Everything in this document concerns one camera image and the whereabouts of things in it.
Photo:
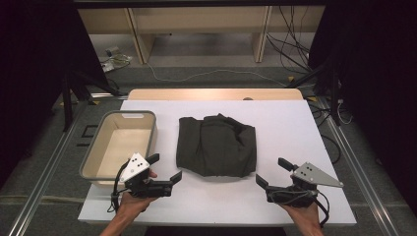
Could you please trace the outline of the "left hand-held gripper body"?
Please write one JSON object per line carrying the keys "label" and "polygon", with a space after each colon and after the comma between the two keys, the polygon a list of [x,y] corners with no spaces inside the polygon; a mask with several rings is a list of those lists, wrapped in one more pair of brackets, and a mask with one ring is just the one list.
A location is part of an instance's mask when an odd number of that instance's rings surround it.
{"label": "left hand-held gripper body", "polygon": [[135,152],[122,171],[119,182],[123,183],[135,198],[170,197],[172,182],[153,180],[150,176],[150,166],[146,157]]}

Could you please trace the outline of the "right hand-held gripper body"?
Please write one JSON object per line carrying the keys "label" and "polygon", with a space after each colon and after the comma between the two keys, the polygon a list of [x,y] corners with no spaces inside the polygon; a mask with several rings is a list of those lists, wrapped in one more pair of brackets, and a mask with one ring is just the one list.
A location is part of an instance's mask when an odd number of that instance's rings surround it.
{"label": "right hand-held gripper body", "polygon": [[318,185],[343,188],[344,184],[319,167],[310,162],[305,162],[295,171],[289,171],[293,182],[288,187],[276,187],[269,185],[266,190],[269,203],[291,206],[309,207],[319,194]]}

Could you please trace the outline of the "beige basket with grey rim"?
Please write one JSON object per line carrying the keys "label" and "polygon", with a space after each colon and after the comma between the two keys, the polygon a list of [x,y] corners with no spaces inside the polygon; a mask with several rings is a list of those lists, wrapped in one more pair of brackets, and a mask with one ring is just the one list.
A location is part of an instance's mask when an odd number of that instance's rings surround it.
{"label": "beige basket with grey rim", "polygon": [[111,187],[120,167],[136,152],[148,157],[154,149],[156,116],[151,111],[106,113],[101,119],[80,167],[83,179]]}

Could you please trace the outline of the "dark cloth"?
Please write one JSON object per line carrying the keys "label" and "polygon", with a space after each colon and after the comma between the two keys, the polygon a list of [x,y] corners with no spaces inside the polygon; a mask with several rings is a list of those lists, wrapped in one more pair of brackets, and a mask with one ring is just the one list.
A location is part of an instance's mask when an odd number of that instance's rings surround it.
{"label": "dark cloth", "polygon": [[222,114],[180,118],[176,164],[204,177],[246,177],[256,171],[256,129]]}

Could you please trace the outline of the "person's right hand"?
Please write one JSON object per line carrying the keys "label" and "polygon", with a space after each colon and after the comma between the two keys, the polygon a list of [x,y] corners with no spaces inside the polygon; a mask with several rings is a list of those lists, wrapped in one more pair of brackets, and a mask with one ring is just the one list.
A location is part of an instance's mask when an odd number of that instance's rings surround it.
{"label": "person's right hand", "polygon": [[303,229],[307,228],[322,229],[319,222],[318,206],[315,203],[312,203],[308,207],[294,207],[285,205],[281,205],[281,207],[289,214],[301,232]]}

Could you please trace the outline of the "person's left hand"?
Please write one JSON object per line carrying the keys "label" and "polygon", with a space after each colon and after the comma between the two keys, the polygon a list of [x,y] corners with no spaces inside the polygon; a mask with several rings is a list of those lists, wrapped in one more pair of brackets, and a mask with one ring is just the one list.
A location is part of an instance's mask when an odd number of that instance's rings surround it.
{"label": "person's left hand", "polygon": [[155,198],[135,198],[130,193],[124,193],[116,215],[123,219],[134,220],[141,212],[145,211]]}

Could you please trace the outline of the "white table sheet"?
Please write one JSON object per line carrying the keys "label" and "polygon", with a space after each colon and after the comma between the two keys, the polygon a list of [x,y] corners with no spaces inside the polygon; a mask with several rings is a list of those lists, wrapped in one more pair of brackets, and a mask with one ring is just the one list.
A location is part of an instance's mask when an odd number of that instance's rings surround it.
{"label": "white table sheet", "polygon": [[[335,173],[310,108],[304,100],[174,101],[127,100],[125,110],[149,110],[156,116],[155,151],[160,160],[152,169],[162,180],[177,173],[176,147],[182,117],[202,119],[222,114],[256,129],[257,173],[273,186],[292,180],[278,166],[283,157],[301,165],[310,162]],[[261,227],[284,226],[292,220],[280,206],[268,202],[254,176],[202,177],[188,170],[168,198],[150,204],[137,218],[143,225]]]}

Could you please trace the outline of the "person's dark clothing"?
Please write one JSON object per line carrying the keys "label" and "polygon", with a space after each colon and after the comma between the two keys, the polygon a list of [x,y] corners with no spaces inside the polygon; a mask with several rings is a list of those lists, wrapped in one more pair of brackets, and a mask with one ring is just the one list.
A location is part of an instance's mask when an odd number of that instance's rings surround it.
{"label": "person's dark clothing", "polygon": [[145,236],[287,236],[281,227],[149,227]]}

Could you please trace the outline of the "light wooden table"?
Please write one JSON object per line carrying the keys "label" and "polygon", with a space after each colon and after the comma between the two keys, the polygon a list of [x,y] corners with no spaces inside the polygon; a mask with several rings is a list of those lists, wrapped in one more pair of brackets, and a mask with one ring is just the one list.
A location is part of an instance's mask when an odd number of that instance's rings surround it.
{"label": "light wooden table", "polygon": [[129,100],[302,100],[297,88],[135,88]]}

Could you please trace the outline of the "black metal stand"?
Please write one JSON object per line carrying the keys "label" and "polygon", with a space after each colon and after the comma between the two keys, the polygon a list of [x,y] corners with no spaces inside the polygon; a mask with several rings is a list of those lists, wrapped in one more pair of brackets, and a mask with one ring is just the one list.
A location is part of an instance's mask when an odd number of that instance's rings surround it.
{"label": "black metal stand", "polygon": [[69,71],[62,80],[62,97],[65,114],[64,131],[68,131],[74,121],[71,93],[76,96],[78,101],[92,100],[92,95],[88,90],[87,85],[93,85],[116,97],[127,95],[126,92],[112,88],[107,80],[101,82],[81,71]]}
{"label": "black metal stand", "polygon": [[333,56],[329,56],[326,61],[314,69],[312,72],[303,76],[301,79],[291,82],[286,89],[296,89],[301,85],[307,83],[311,79],[316,78],[316,84],[314,85],[315,94],[324,94],[326,91],[330,95],[330,116],[336,126],[340,125],[340,119],[338,118],[337,107],[339,99],[338,79],[339,73],[337,69],[336,59]]}

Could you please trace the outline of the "black curtain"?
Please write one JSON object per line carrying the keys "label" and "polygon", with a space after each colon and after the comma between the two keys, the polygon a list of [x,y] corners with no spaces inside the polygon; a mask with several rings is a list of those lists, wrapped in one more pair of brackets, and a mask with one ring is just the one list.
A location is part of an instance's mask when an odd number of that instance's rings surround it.
{"label": "black curtain", "polygon": [[0,0],[0,188],[73,72],[107,83],[74,0]]}
{"label": "black curtain", "polygon": [[333,52],[341,94],[417,216],[417,0],[325,0],[315,68]]}

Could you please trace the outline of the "light wooden desk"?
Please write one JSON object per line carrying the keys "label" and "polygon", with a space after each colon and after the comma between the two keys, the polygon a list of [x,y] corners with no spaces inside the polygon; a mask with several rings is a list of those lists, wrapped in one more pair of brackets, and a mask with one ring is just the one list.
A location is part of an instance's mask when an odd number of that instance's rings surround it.
{"label": "light wooden desk", "polygon": [[263,61],[269,32],[283,32],[293,24],[297,32],[314,32],[323,6],[180,7],[81,9],[90,34],[128,34],[139,61],[149,60],[154,39],[161,33],[248,33],[254,60]]}

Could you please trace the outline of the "aluminium floor rail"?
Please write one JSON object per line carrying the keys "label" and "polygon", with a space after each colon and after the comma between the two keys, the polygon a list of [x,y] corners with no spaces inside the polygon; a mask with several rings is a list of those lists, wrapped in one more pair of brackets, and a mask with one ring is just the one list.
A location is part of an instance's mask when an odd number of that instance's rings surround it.
{"label": "aluminium floor rail", "polygon": [[66,130],[61,135],[58,144],[56,145],[54,151],[48,159],[40,177],[37,179],[36,184],[32,188],[29,196],[27,197],[25,204],[21,208],[18,216],[16,217],[14,223],[12,224],[11,229],[8,232],[8,236],[24,236],[30,222],[41,202],[41,198],[45,193],[51,179],[62,159],[64,153],[67,149],[67,146],[72,139],[75,129],[77,128],[80,117],[85,112],[88,107],[86,101],[80,101],[77,107],[75,108],[75,114],[73,121],[66,128]]}
{"label": "aluminium floor rail", "polygon": [[384,206],[365,170],[357,159],[357,156],[350,143],[347,141],[342,129],[336,125],[332,118],[327,118],[326,122],[336,142],[338,143],[341,153],[343,154],[344,159],[349,166],[351,173],[354,176],[356,183],[358,184],[358,187],[361,190],[361,193],[383,235],[399,236],[399,231],[394,225],[387,208]]}

